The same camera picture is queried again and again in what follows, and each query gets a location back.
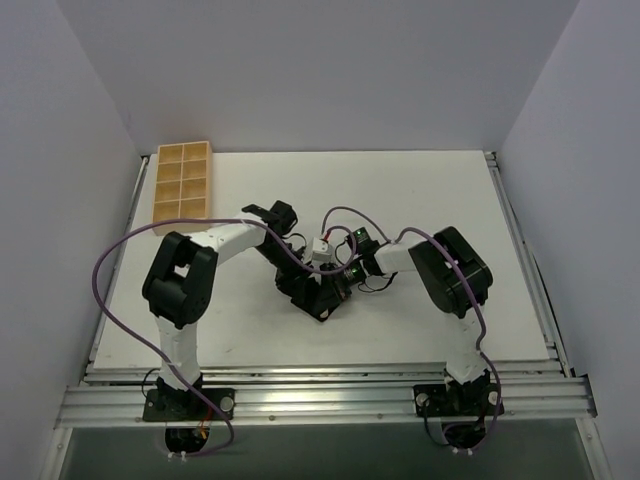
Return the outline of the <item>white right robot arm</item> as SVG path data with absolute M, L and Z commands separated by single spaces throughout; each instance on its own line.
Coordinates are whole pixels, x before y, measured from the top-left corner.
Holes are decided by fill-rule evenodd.
M 490 371 L 483 351 L 487 324 L 482 306 L 493 275 L 486 262 L 453 226 L 433 235 L 406 227 L 384 244 L 360 228 L 344 243 L 355 252 L 367 277 L 415 272 L 435 307 L 457 318 L 449 328 L 445 372 L 452 381 L 443 390 L 444 400 L 455 412 L 469 411 L 480 400 L 474 381 Z

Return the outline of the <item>black underwear with beige waistband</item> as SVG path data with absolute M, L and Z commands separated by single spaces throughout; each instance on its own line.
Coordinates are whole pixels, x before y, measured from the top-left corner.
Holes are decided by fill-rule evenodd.
M 320 281 L 308 278 L 291 303 L 315 320 L 325 322 L 345 299 L 344 291 L 332 278 L 322 277 Z

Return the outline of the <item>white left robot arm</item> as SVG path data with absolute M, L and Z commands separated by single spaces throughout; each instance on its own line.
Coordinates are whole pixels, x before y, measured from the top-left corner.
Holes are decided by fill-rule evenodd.
M 265 219 L 241 214 L 231 224 L 194 235 L 172 231 L 162 239 L 142 296 L 156 317 L 160 349 L 169 358 L 162 363 L 157 388 L 166 396 L 166 408 L 177 418 L 190 419 L 201 409 L 197 322 L 210 304 L 217 267 L 258 247 L 274 253 L 278 265 L 286 264 L 290 257 L 264 228 L 284 237 L 297 222 L 293 214 Z

